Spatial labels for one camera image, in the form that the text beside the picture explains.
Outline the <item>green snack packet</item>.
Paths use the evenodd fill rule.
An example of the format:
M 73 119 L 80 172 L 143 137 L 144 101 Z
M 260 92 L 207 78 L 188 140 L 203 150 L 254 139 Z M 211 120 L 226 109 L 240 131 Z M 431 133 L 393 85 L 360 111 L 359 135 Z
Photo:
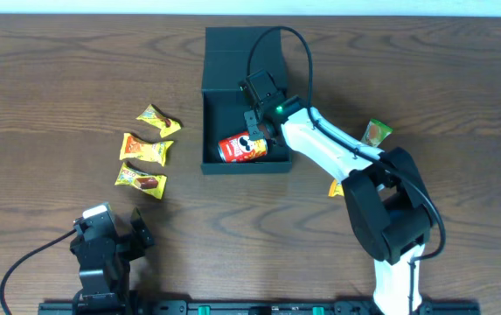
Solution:
M 392 133 L 393 128 L 372 118 L 369 121 L 360 142 L 371 147 L 378 147 Z

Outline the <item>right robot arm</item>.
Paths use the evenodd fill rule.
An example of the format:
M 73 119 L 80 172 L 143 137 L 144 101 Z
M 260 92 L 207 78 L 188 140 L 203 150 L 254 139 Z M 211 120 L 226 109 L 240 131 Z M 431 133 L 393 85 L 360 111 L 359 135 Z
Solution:
M 251 102 L 245 121 L 251 139 L 264 130 L 338 180 L 351 228 L 374 260 L 373 301 L 384 314 L 413 314 L 421 306 L 419 264 L 433 226 L 443 226 L 409 153 L 361 143 L 297 96 L 288 98 L 264 70 L 240 84 Z

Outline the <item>orange-yellow biscuit packet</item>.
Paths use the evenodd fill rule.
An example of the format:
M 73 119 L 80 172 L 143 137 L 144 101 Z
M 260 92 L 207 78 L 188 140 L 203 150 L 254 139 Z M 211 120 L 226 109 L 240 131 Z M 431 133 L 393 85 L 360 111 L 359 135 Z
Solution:
M 331 198 L 336 196 L 344 196 L 343 186 L 337 179 L 334 179 L 332 181 L 330 189 L 328 191 L 328 196 Z

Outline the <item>yellow peanut butter packet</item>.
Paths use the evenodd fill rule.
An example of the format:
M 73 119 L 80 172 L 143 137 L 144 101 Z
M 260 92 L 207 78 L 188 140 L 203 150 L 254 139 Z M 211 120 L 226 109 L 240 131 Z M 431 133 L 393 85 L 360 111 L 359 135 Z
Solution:
M 148 143 L 131 133 L 124 133 L 119 159 L 135 158 L 165 166 L 167 151 L 173 144 L 173 141 Z

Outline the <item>yellow Apollo cake packet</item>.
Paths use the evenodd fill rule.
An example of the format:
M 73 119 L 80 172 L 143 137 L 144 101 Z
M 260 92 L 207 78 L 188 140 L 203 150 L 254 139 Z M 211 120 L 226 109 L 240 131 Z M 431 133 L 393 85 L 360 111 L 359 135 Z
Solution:
M 164 195 L 167 179 L 166 175 L 148 174 L 130 167 L 127 163 L 123 163 L 118 172 L 115 185 L 131 186 L 160 200 Z

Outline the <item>red Pringles can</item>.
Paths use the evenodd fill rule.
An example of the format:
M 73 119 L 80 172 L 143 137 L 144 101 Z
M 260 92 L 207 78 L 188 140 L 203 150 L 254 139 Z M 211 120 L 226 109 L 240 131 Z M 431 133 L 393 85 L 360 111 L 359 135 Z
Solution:
M 219 141 L 218 151 L 225 163 L 246 163 L 266 156 L 268 144 L 264 138 L 251 140 L 245 131 Z

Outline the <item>yellow chocolate cake packet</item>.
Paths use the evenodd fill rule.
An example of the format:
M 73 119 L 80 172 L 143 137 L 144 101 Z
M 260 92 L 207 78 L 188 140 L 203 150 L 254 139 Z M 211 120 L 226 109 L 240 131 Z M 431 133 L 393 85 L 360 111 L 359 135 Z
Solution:
M 182 129 L 179 122 L 164 115 L 155 105 L 150 104 L 136 120 L 159 129 L 159 136 L 165 138 Z

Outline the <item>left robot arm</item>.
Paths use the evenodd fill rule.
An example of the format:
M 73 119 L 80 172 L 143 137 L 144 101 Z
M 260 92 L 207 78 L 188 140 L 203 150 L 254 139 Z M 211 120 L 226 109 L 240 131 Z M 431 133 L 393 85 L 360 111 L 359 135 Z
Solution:
M 73 314 L 139 314 L 143 305 L 129 288 L 130 263 L 145 256 L 154 238 L 140 211 L 130 216 L 131 229 L 118 234 L 115 214 L 103 203 L 83 212 L 73 223 L 77 236 L 70 251 L 78 260 L 81 296 L 73 300 Z

